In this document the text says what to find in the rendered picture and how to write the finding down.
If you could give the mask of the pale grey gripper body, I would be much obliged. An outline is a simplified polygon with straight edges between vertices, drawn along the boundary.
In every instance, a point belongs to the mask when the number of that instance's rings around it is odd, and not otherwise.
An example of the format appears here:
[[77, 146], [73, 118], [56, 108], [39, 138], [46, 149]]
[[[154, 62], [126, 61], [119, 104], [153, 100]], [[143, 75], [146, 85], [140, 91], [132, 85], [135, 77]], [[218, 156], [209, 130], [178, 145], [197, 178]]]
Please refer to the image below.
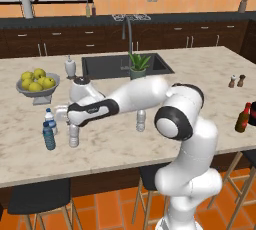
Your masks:
[[68, 116], [67, 116], [67, 105], [58, 105], [55, 107], [55, 120], [56, 121], [62, 121], [62, 122], [68, 122]]

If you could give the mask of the white-capped clear plastic bottle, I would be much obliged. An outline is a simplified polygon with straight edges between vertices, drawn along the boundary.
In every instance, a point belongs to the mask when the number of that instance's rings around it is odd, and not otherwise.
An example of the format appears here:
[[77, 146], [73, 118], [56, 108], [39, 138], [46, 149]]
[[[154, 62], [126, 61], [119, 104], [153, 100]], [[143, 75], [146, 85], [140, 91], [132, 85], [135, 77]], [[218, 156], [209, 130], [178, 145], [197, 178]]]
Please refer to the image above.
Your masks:
[[56, 135], [57, 134], [57, 125], [56, 125], [56, 121], [54, 119], [54, 114], [52, 113], [50, 108], [46, 109], [46, 114], [45, 114], [44, 119], [51, 127], [53, 134]]

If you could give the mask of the blue plastic water bottle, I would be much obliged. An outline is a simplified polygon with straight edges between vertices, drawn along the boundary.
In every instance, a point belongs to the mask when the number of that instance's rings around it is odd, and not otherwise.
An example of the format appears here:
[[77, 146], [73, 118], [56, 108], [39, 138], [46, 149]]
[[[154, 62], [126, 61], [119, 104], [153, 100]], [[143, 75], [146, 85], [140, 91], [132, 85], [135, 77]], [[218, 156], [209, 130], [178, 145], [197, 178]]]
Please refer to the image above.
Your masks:
[[54, 150], [56, 147], [55, 138], [54, 138], [53, 130], [49, 126], [48, 122], [43, 123], [43, 137], [44, 137], [46, 148], [48, 150]]

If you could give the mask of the grey fruit bowl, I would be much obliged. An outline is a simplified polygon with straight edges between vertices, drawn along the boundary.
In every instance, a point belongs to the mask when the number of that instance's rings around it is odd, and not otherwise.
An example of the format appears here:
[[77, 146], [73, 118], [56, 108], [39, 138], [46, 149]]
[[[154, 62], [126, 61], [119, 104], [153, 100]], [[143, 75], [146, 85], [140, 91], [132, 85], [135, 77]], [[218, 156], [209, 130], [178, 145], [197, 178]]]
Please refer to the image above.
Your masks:
[[52, 99], [52, 94], [60, 83], [60, 77], [55, 73], [47, 73], [47, 76], [52, 77], [56, 82], [56, 84], [50, 89], [30, 92], [22, 88], [21, 80], [17, 81], [16, 89], [19, 93], [22, 93], [24, 96], [33, 98], [34, 105], [50, 104]]

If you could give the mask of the yellow green apple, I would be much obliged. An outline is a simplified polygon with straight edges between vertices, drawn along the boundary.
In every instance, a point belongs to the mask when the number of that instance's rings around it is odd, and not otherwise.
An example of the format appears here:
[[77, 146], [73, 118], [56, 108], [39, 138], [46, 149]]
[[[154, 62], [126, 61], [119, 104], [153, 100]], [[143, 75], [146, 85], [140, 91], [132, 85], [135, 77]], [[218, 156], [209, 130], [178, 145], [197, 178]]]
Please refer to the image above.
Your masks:
[[24, 81], [25, 79], [34, 79], [34, 73], [30, 71], [22, 73], [21, 80]]
[[52, 77], [46, 77], [42, 82], [42, 86], [44, 89], [50, 89], [50, 88], [54, 87], [55, 84], [56, 84], [56, 82]]
[[33, 82], [29, 85], [29, 91], [30, 92], [39, 92], [42, 91], [43, 87], [41, 84], [37, 83], [37, 82]]
[[29, 85], [31, 84], [33, 82], [33, 80], [32, 79], [25, 79], [25, 80], [23, 80], [22, 81], [22, 88], [24, 89], [24, 90], [28, 90], [29, 89]]
[[46, 76], [46, 72], [41, 69], [41, 68], [37, 68], [34, 70], [34, 77], [36, 79], [40, 79], [41, 77], [45, 77]]

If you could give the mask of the white soap dispenser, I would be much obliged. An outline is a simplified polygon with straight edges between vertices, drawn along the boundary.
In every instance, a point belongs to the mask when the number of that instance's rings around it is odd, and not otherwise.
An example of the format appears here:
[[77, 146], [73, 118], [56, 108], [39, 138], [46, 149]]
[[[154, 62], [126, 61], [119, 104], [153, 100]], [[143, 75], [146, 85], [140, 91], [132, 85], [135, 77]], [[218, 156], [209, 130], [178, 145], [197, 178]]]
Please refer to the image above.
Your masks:
[[65, 70], [69, 79], [76, 76], [76, 63], [71, 59], [71, 57], [68, 57], [65, 62]]

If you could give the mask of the dark sink basin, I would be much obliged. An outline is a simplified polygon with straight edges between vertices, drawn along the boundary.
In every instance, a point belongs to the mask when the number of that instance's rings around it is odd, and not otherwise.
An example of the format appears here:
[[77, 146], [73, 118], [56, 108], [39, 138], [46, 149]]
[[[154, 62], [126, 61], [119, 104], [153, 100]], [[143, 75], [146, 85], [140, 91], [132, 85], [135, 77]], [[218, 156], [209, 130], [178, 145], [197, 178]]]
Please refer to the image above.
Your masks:
[[[145, 53], [149, 57], [147, 75], [173, 74], [172, 68], [158, 53]], [[129, 76], [129, 56], [110, 55], [97, 57], [83, 57], [82, 71], [90, 80], [124, 78]]]

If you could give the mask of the dark brown cupboard run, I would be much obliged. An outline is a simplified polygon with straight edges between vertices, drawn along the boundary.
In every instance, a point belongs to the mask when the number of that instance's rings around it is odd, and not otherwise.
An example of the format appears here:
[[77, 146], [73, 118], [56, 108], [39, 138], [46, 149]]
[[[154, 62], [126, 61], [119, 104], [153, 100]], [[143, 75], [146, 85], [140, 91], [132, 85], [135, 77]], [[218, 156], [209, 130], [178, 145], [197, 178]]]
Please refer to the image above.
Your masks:
[[[133, 51], [224, 46], [256, 63], [256, 11], [148, 16], [131, 21]], [[0, 58], [126, 52], [122, 24], [110, 15], [0, 18]]]

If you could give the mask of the black seat wooden stool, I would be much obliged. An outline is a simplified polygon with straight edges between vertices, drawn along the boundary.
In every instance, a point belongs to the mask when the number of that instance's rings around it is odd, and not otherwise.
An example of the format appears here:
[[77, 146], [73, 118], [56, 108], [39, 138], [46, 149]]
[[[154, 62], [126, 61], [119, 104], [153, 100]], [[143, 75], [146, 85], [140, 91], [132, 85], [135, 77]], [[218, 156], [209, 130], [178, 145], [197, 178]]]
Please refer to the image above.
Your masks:
[[207, 211], [207, 230], [256, 230], [256, 157], [237, 152], [214, 157], [213, 166], [223, 177], [223, 188]]
[[139, 168], [140, 178], [132, 215], [132, 224], [135, 223], [138, 205], [141, 204], [144, 212], [143, 230], [147, 230], [148, 226], [157, 222], [157, 219], [150, 219], [152, 199], [154, 196], [159, 195], [155, 186], [155, 174], [160, 168], [165, 166], [167, 166], [167, 163], [141, 166]]
[[79, 230], [83, 230], [71, 196], [69, 178], [19, 185], [12, 189], [8, 213], [22, 215], [26, 230], [36, 230], [36, 223], [46, 230], [42, 216], [52, 211], [62, 212], [68, 230], [74, 230], [73, 218], [76, 218]]

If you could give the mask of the green potted plant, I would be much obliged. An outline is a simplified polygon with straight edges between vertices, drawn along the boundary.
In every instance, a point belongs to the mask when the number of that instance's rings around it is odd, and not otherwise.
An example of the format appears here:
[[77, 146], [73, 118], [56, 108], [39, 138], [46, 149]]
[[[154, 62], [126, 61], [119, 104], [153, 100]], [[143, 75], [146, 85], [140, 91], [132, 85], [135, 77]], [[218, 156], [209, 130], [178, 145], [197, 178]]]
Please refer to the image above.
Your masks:
[[130, 79], [137, 79], [146, 76], [146, 69], [149, 67], [150, 56], [129, 53], [132, 66], [130, 67]]

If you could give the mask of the grey curved tap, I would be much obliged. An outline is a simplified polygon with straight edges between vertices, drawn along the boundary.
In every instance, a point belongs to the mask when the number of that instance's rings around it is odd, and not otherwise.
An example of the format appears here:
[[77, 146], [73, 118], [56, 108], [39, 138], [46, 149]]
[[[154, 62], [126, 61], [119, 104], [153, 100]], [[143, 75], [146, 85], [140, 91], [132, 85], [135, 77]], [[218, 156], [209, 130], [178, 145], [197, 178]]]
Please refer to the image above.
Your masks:
[[132, 26], [131, 21], [127, 16], [124, 17], [123, 24], [122, 24], [122, 39], [128, 39], [128, 52], [132, 54], [133, 47], [132, 47]]

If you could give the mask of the grey metal jug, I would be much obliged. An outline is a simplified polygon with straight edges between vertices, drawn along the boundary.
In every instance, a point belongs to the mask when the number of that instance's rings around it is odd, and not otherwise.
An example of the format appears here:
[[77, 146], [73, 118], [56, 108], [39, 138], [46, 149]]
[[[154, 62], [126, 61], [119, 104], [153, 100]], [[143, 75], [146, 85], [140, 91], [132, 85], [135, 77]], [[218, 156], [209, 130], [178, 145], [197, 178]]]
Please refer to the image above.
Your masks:
[[32, 19], [34, 17], [34, 9], [32, 0], [19, 0], [21, 12], [25, 19]]

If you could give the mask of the red-capped brown glass bottle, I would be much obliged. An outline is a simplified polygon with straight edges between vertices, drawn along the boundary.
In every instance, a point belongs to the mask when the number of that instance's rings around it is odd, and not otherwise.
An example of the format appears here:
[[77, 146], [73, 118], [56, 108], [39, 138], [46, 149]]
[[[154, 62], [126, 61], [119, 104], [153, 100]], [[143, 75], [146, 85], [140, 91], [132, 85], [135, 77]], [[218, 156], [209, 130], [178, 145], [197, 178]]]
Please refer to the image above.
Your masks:
[[250, 115], [251, 103], [247, 102], [244, 110], [239, 114], [235, 124], [235, 130], [239, 133], [243, 133], [247, 127]]

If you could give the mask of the utensil pot with tools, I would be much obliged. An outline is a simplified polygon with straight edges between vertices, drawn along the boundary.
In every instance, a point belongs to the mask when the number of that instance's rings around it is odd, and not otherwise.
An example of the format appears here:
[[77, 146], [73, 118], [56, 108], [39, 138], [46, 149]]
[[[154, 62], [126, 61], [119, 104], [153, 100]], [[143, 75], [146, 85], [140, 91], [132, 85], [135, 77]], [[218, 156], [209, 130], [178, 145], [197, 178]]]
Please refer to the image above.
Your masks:
[[240, 0], [240, 4], [239, 4], [239, 7], [238, 7], [238, 12], [239, 13], [244, 13], [246, 11], [247, 2], [248, 2], [248, 0]]

